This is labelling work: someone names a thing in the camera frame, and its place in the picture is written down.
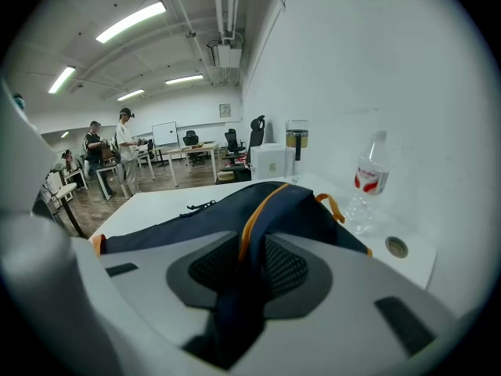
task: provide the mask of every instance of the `whiteboard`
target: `whiteboard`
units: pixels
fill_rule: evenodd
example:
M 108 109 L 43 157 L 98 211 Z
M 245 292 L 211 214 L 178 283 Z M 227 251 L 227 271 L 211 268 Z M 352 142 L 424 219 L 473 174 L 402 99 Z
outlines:
M 151 127 L 151 132 L 153 133 L 155 146 L 178 143 L 178 133 L 175 127 L 175 121 L 154 125 Z

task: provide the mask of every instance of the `cap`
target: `cap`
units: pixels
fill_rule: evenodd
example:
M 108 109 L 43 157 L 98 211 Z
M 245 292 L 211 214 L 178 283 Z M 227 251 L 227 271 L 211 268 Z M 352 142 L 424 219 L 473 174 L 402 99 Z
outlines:
M 380 131 L 374 131 L 373 134 L 370 136 L 371 139 L 378 141 L 378 142 L 385 142 L 386 141 L 386 131 L 380 130 Z
M 120 115 L 122 115 L 122 114 L 127 114 L 129 117 L 131 117 L 131 111 L 127 107 L 120 110 Z

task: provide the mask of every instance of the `ceiling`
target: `ceiling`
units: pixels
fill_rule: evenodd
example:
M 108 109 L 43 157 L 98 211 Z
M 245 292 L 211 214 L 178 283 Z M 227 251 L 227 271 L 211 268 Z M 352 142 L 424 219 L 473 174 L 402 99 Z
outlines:
M 96 37 L 126 16 L 162 1 L 167 12 L 149 18 L 122 32 L 106 44 Z M 205 45 L 218 38 L 215 0 L 182 0 L 202 48 L 200 54 L 178 0 L 44 0 L 27 21 L 11 47 L 5 69 L 13 89 L 26 88 L 47 93 L 63 69 L 76 67 L 72 78 L 57 97 L 92 96 L 117 104 L 117 97 L 145 89 L 148 99 L 192 85 L 165 85 L 164 81 L 202 74 L 198 85 L 210 84 L 204 59 L 216 85 L 235 85 L 237 69 L 231 73 L 211 66 Z M 223 19 L 227 0 L 222 0 Z M 237 30 L 245 30 L 247 0 L 240 0 Z

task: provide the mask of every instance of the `black shirt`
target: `black shirt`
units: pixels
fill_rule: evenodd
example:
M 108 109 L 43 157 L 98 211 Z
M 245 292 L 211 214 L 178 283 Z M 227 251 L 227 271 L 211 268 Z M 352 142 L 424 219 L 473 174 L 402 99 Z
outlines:
M 103 158 L 103 150 L 101 146 L 95 147 L 94 149 L 89 149 L 88 145 L 91 143 L 101 142 L 99 135 L 93 134 L 92 132 L 87 132 L 85 136 L 85 150 L 87 150 L 87 160 L 90 162 L 98 163 Z

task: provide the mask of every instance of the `bottle cap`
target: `bottle cap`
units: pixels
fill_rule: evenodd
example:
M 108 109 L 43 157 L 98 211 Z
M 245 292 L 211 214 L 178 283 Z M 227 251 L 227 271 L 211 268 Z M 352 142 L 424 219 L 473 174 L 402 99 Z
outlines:
M 385 142 L 386 141 L 386 131 L 374 131 L 373 134 L 370 136 L 371 139 L 378 141 L 378 142 Z

